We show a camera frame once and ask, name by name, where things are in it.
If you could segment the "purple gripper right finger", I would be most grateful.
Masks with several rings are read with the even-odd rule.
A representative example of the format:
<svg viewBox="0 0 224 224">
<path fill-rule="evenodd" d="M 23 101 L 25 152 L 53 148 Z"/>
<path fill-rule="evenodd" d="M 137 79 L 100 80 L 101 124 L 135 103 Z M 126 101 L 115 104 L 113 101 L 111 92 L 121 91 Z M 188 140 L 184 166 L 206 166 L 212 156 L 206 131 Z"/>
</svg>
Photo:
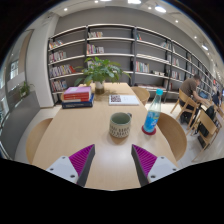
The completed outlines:
<svg viewBox="0 0 224 224">
<path fill-rule="evenodd" d="M 178 168 L 165 156 L 157 157 L 137 145 L 132 145 L 131 155 L 141 187 L 178 171 Z"/>
</svg>

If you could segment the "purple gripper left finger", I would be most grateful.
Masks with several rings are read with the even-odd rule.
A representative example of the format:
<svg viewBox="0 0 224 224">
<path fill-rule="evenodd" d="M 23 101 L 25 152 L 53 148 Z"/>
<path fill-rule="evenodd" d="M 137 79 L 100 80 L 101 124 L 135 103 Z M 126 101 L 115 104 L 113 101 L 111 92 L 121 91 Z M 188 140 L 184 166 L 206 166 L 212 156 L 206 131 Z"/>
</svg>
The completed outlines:
<svg viewBox="0 0 224 224">
<path fill-rule="evenodd" d="M 47 168 L 47 171 L 84 187 L 94 156 L 95 145 L 92 144 L 84 147 L 71 156 L 61 156 Z"/>
</svg>

